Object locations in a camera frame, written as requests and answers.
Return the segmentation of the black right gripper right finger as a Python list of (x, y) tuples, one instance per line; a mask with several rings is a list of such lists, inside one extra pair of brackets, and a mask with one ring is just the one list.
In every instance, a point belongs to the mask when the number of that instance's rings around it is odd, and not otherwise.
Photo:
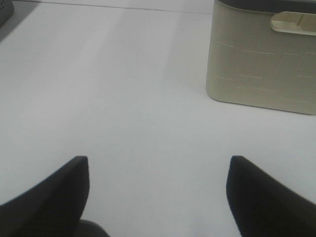
[(231, 158), (226, 195), (243, 237), (316, 235), (316, 205), (242, 156)]

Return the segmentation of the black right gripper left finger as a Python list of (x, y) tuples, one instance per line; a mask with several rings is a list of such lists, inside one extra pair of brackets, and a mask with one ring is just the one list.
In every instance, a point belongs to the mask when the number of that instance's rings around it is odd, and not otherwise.
[(2, 237), (72, 237), (88, 198), (88, 158), (71, 159), (0, 206)]

